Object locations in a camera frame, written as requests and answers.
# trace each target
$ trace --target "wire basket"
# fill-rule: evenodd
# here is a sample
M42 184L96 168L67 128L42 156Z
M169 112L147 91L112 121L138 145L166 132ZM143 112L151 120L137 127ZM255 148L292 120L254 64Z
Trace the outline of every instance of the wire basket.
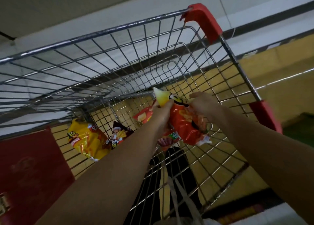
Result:
M202 4L8 56L0 65L3 139L67 123L82 112L108 136L114 120L136 130L141 124L132 116L152 105L153 87L185 98L209 92L281 130ZM65 128L53 131L57 141L65 139ZM180 142L152 158L126 223L151 224L158 213L162 219L175 214L167 174L198 200L201 214L229 188L248 163L216 125L210 136L212 144ZM67 161L80 156L67 142L59 145ZM69 164L76 177L92 165L86 158Z

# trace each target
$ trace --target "floor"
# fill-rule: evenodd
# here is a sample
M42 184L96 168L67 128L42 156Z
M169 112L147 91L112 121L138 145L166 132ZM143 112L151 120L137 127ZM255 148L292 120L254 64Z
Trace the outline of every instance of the floor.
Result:
M302 112L314 113L314 108L312 107L314 101L314 83L312 80L314 78L314 71L272 83L279 79L314 68L314 35L272 48L249 58L244 58L240 63L253 85L256 88L261 87L258 89L260 96L267 100L276 118L283 125ZM220 70L227 67L228 65L222 66ZM235 72L233 70L234 68L225 70L224 76L227 78L234 75ZM214 87L215 92L223 91L219 94L220 98L228 98L232 95L232 92L226 90L228 85L225 82L221 83L223 81L221 77L217 76L208 80L212 75L216 75L217 73L217 69L213 69L206 72L204 75L194 75L187 80L169 85L167 89L182 96L188 95L190 91L197 90L196 86L193 86L194 82L196 82L201 91L208 90L209 84L206 82L210 82L211 85L218 84ZM231 86L237 85L240 83L240 80L241 77L233 77L229 81L229 84ZM245 88L239 86L235 90L243 91ZM123 122L125 126L129 126L131 129L135 130L140 127L140 124L136 122L132 116L144 107L151 105L152 100L153 99L149 96L124 100L111 108L97 110L91 113L91 115L100 129L108 134L110 134L113 120L117 118ZM251 95L241 97L242 103L249 102L250 100L252 100ZM226 103L230 103L230 106L232 106L234 102L229 100ZM234 109L238 110L240 113L242 112L239 107ZM68 144L66 137L67 127L68 125L54 127L52 131L69 167L74 176L78 178L93 165L93 162L86 159L83 155L78 154L78 152ZM223 137L224 135L222 133L216 133L212 138L212 145L205 144L201 147L191 147L180 144L180 147L186 152L190 168L201 188L198 190L198 196L202 204L212 199L213 195L219 191L220 187L218 184L223 187L223 185L228 183L232 178L234 173L245 164L245 159L238 152L230 156L235 151L235 148ZM248 167L210 208L267 187L268 185L254 169ZM161 208L161 213L163 214L167 214L169 211L169 194L168 187L165 187L165 191L163 191L163 189L159 191L160 200L164 201L164 211L162 211Z

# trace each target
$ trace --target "chip bag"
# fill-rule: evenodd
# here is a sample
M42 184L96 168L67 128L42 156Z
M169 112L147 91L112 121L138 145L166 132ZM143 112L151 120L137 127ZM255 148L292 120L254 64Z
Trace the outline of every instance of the chip bag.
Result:
M68 128L68 138L74 148L94 161L110 152L105 144L107 136L94 124L74 119Z
M121 144L133 131L130 128L126 128L121 123L113 122L112 136L106 140L106 145L113 150L118 144Z
M143 124L147 123L153 115L153 107L148 106L133 116L133 118ZM167 125L164 129L163 136L157 140L158 145L163 151L166 151L173 144L179 141L179 136L174 129Z
M206 117L195 113L186 100L168 91L154 88L156 100L162 107L167 101L174 99L170 111L169 122L177 131L184 143L189 145L202 145L211 143L209 136L209 125Z

